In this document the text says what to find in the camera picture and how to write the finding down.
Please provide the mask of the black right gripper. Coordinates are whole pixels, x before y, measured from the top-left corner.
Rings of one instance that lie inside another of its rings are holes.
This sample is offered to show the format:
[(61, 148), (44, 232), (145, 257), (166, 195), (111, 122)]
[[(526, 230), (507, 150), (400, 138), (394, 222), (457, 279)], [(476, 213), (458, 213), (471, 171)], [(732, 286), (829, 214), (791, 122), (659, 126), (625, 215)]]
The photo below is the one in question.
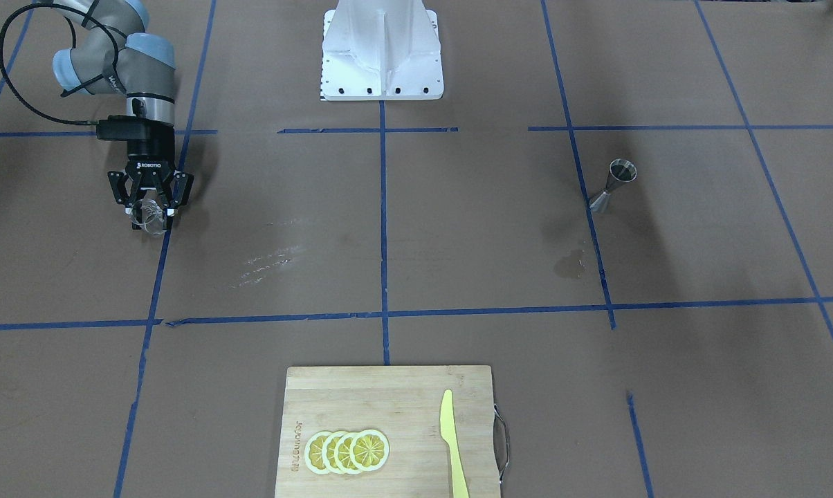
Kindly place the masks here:
[(170, 206), (169, 216), (175, 216), (188, 204), (194, 182), (193, 174), (176, 172), (175, 135), (163, 140), (127, 141), (125, 144), (125, 172), (107, 172), (116, 204), (131, 216), (134, 202), (145, 196), (142, 190), (152, 188), (158, 193), (161, 204)]

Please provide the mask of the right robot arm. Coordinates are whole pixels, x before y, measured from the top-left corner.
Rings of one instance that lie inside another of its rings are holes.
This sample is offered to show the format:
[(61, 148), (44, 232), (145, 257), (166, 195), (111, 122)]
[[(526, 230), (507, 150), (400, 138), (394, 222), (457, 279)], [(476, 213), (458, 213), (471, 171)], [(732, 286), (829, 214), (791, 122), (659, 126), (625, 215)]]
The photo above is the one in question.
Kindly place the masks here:
[(116, 203), (135, 223), (148, 192), (170, 226), (188, 201), (193, 176), (176, 169), (175, 50), (147, 32), (149, 14), (139, 1), (48, 1), (87, 31), (84, 41), (54, 54), (53, 72), (63, 95), (117, 94), (125, 112), (95, 123), (98, 139), (124, 142), (127, 164), (109, 172)]

